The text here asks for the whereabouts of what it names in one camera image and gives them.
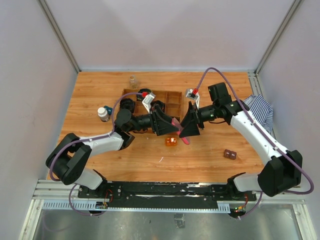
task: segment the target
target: small brown box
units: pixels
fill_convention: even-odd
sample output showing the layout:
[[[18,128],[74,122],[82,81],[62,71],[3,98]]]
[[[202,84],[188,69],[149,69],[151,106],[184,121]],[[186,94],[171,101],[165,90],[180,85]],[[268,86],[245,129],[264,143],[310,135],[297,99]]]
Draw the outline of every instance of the small brown box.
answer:
[[[226,149],[224,150],[223,156],[227,159],[235,160],[237,158],[237,153],[235,151],[230,151]]]

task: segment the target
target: white wall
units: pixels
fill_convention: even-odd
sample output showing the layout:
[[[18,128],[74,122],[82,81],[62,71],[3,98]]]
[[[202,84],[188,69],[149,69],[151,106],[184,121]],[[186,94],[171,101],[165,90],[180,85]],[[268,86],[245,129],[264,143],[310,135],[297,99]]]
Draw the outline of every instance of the white wall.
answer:
[[[76,72],[36,0],[0,0],[0,238],[18,238]]]
[[[306,196],[320,237],[320,1],[305,0],[260,74],[276,137],[303,156],[315,191]],[[304,179],[303,186],[309,188]]]
[[[82,70],[254,69],[293,0],[47,0]]]

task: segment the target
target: pink object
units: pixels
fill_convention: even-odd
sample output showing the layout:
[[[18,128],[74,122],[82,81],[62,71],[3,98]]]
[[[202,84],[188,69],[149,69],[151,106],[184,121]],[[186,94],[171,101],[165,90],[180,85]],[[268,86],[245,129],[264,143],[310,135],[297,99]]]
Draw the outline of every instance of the pink object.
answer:
[[[174,117],[174,118],[172,118],[171,124],[176,126],[179,129],[179,131],[176,132],[176,134],[178,134],[178,136],[179,136],[179,134],[181,133],[181,131],[183,129],[183,127],[181,126],[180,122]],[[182,137],[180,139],[182,140],[182,142],[184,144],[186,144],[186,145],[190,144],[190,139],[189,139],[188,136],[187,137]]]

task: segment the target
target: gray floor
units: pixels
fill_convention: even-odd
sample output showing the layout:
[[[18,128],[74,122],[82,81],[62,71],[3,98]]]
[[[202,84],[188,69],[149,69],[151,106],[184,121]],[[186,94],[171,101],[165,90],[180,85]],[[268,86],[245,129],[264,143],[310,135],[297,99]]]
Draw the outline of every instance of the gray floor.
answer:
[[[51,230],[39,221],[34,240],[299,240],[291,205],[263,205],[243,220],[227,214],[186,213],[185,228],[176,228],[173,213],[106,212],[99,217],[81,216],[71,210],[41,214]]]

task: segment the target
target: metal frame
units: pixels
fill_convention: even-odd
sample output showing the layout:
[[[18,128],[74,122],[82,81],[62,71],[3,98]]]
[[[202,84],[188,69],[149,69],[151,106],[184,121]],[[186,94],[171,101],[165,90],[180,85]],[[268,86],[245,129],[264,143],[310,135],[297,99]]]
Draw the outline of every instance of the metal frame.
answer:
[[[81,72],[81,69],[74,57],[74,55],[72,54],[46,0],[37,0],[41,9],[43,10],[43,13],[44,15],[46,16],[49,24],[51,25],[52,27],[52,30],[54,32],[54,34],[56,35],[56,37],[58,38],[60,44],[61,44],[61,47],[63,48],[67,58],[69,59],[70,63],[72,64],[74,70],[76,71],[76,73],[78,74],[79,72]]]
[[[279,39],[281,38],[282,34],[285,32],[285,30],[287,29],[287,26],[289,25],[289,23],[291,22],[293,16],[296,14],[297,10],[299,9],[299,7],[301,6],[301,4],[304,2],[304,0],[294,0],[293,3],[291,4],[288,12],[286,13],[282,23],[280,24],[279,28],[277,29],[274,37],[272,38],[269,46],[267,47],[265,53],[262,56],[262,59],[260,60],[256,70],[254,71],[254,73],[256,75],[258,75],[262,68],[264,67],[264,65],[266,64],[267,60],[269,59],[271,53],[273,52],[273,50],[275,49]]]
[[[223,184],[223,183],[201,183],[201,185]],[[71,210],[69,205],[69,193],[72,185],[64,185],[62,182],[52,180],[39,180],[31,200],[31,204],[25,218],[20,240],[33,239],[38,222],[40,221],[41,210]],[[95,210],[96,202],[103,199],[78,198],[79,186],[71,194],[72,203],[77,210]],[[169,212],[169,213],[229,213],[230,205],[242,204],[242,201],[217,201],[218,209],[199,210],[199,209],[171,209],[163,208],[154,210],[152,208],[131,209],[131,208],[108,208],[106,211],[126,211],[126,212]],[[296,222],[300,230],[302,239],[316,239],[315,229],[306,206],[303,195],[279,194],[274,197],[262,196],[261,205],[292,205]]]
[[[24,223],[20,232],[19,240],[34,238],[44,200],[32,199]]]

